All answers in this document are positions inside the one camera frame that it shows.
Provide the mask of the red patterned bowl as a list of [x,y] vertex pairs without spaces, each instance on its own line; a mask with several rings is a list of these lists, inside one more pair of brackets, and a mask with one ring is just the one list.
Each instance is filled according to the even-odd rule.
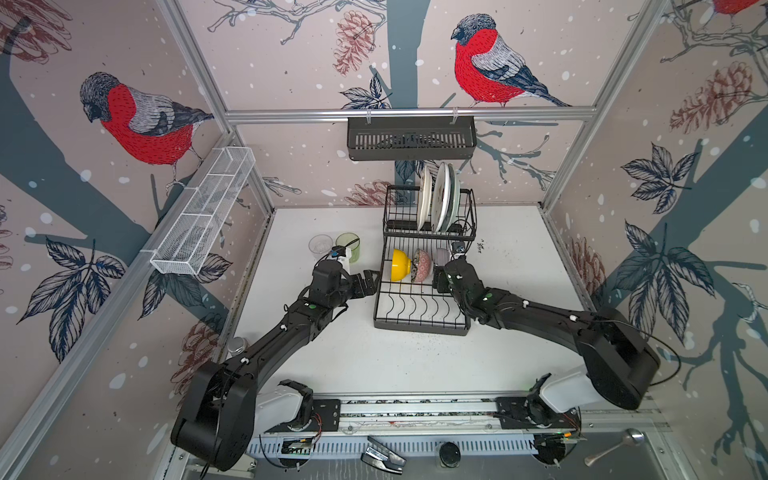
[[412,260],[413,272],[411,279],[414,283],[423,283],[432,271],[432,260],[427,251],[419,249]]

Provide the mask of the yellow bowl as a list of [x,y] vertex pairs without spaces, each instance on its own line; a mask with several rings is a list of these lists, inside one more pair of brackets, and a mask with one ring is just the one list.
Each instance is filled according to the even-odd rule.
[[400,282],[411,274],[412,261],[410,257],[402,250],[394,249],[392,253],[390,279],[393,282]]

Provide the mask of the green glass tumbler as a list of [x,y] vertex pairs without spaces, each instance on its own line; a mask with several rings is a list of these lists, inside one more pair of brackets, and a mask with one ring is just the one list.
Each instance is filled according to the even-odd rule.
[[356,233],[344,232],[337,237],[334,251],[339,258],[345,258],[352,264],[359,260],[360,247],[360,237]]

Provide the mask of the clear glass tumbler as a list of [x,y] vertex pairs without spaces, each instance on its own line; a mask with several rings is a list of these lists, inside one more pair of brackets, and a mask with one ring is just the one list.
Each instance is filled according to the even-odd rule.
[[333,238],[326,234],[315,235],[308,242],[308,249],[316,260],[329,254],[333,246]]

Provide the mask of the cream white plate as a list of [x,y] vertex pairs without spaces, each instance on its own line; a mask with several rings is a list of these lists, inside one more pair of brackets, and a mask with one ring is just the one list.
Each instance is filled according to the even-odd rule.
[[421,178],[421,186],[419,190],[419,203],[417,209],[417,230],[421,231],[430,214],[431,198],[432,198],[432,176],[427,167],[424,168]]

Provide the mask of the lilac ceramic bowl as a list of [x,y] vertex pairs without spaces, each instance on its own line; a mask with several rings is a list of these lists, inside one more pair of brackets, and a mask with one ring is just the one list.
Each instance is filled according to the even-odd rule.
[[443,267],[452,259],[452,254],[445,248],[436,248],[432,260],[435,266]]

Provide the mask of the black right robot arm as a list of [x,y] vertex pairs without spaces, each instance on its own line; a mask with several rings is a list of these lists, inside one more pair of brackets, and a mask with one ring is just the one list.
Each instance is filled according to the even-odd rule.
[[567,310],[486,287],[464,256],[444,265],[437,278],[467,319],[533,335],[581,356],[581,366],[537,381],[533,396],[550,410],[564,413],[601,400],[635,410],[642,403],[660,359],[647,334],[618,311]]

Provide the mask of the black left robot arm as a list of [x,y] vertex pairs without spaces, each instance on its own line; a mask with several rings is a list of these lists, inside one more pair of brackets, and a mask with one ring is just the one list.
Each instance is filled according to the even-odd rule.
[[194,373],[170,435],[172,445],[226,471],[244,455],[256,432],[257,395],[299,349],[315,340],[348,303],[377,293],[381,273],[351,274],[321,260],[309,286],[285,307],[283,318],[255,344]]

